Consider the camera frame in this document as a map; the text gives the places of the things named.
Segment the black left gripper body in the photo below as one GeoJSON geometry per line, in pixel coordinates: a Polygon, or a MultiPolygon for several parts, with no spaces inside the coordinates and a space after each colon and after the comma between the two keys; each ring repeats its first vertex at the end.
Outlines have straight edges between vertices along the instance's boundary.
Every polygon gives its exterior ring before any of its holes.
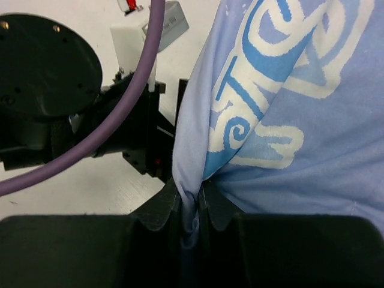
{"type": "MultiPolygon", "coordinates": [[[[113,84],[101,89],[94,105],[72,120],[77,143],[105,120],[128,88],[132,77],[133,73],[125,76],[118,71],[113,84]]],[[[172,176],[176,128],[159,110],[160,97],[165,91],[166,84],[163,82],[155,82],[154,91],[145,87],[123,123],[90,156],[97,158],[120,152],[140,174],[149,174],[167,182],[172,176]]]]}

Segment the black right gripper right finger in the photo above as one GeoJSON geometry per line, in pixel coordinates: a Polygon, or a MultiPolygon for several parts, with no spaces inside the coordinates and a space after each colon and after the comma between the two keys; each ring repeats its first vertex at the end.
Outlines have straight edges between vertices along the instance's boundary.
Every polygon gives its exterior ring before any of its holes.
{"type": "Polygon", "coordinates": [[[382,287],[383,238],[361,217],[248,214],[199,193],[206,287],[382,287]]]}

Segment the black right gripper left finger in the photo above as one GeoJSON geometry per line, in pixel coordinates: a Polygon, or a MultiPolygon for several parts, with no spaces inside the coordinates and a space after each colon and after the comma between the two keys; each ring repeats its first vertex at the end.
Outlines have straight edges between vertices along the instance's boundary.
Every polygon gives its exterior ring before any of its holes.
{"type": "Polygon", "coordinates": [[[2,287],[177,287],[173,181],[128,215],[20,215],[1,221],[2,287]]]}

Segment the blue printed pillowcase pink inside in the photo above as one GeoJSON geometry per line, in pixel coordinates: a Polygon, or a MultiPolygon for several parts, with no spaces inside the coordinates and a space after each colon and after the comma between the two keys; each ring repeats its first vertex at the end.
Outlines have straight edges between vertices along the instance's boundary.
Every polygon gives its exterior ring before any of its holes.
{"type": "Polygon", "coordinates": [[[221,1],[188,81],[173,179],[182,242],[204,180],[247,213],[383,229],[383,2],[221,1]]]}

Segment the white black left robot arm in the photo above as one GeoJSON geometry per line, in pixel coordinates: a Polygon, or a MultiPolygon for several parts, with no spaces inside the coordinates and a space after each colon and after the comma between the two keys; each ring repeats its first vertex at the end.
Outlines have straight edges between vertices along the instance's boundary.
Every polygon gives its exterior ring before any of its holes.
{"type": "MultiPolygon", "coordinates": [[[[103,85],[100,60],[69,27],[43,16],[1,16],[1,164],[40,166],[91,134],[128,88],[145,41],[145,27],[111,27],[119,69],[103,85]]],[[[175,126],[160,112],[166,86],[151,75],[119,128],[88,157],[121,153],[139,173],[163,182],[172,175],[175,126]]]]}

